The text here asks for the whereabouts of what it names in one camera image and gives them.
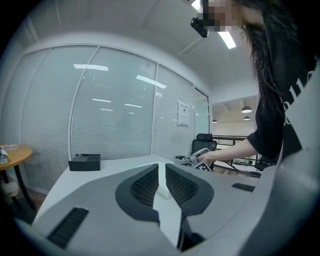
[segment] person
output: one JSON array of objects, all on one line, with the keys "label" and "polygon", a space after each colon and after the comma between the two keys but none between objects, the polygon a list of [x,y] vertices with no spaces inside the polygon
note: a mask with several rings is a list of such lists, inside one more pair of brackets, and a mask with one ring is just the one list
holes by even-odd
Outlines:
[{"label": "person", "polygon": [[[286,110],[316,68],[319,47],[313,38],[317,8],[290,0],[202,0],[202,18],[209,30],[242,28],[251,47],[253,73],[259,86],[256,131],[227,149],[198,157],[214,161],[261,154],[279,160],[302,149]],[[309,20],[302,18],[308,13]]]}]

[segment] black box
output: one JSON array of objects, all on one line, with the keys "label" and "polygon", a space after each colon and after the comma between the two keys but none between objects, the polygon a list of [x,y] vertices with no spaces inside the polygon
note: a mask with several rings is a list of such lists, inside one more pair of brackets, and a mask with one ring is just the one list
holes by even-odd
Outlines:
[{"label": "black box", "polygon": [[69,161],[70,171],[75,172],[100,171],[100,166],[100,154],[76,154],[75,157]]}]

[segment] window blinds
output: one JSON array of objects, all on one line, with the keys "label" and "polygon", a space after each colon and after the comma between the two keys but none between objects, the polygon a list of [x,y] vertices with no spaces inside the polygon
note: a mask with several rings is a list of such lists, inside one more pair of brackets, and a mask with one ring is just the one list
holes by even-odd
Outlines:
[{"label": "window blinds", "polygon": [[96,153],[110,160],[149,155],[155,79],[154,62],[101,47],[76,95],[71,156]]},{"label": "window blinds", "polygon": [[96,47],[58,47],[47,53],[30,84],[21,140],[31,186],[49,191],[68,166],[68,124],[79,79]]},{"label": "window blinds", "polygon": [[[159,66],[154,107],[153,154],[174,161],[191,154],[195,137],[194,87],[180,76]],[[188,125],[178,124],[178,101],[189,104]]]},{"label": "window blinds", "polygon": [[46,52],[42,50],[23,56],[12,74],[2,106],[2,144],[21,143],[21,117],[28,88]]}]

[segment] hand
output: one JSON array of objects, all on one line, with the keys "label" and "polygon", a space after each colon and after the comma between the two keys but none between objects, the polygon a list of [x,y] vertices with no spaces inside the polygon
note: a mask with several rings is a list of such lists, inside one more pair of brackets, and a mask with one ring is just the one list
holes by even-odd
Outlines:
[{"label": "hand", "polygon": [[214,161],[214,158],[212,156],[213,152],[208,152],[205,154],[202,154],[198,157],[199,162],[204,161],[207,166],[211,166],[212,162]]}]

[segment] cable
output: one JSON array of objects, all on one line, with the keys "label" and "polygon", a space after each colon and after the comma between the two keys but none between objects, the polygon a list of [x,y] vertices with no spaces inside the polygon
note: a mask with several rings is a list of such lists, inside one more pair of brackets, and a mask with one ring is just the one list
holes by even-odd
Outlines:
[{"label": "cable", "polygon": [[236,172],[243,173],[243,174],[249,174],[249,175],[252,175],[252,176],[261,177],[261,173],[259,173],[259,172],[239,170],[239,169],[237,169],[236,167],[234,167],[231,163],[228,163],[227,161],[221,161],[221,162],[226,163],[227,165],[229,165],[230,167],[232,167]]}]

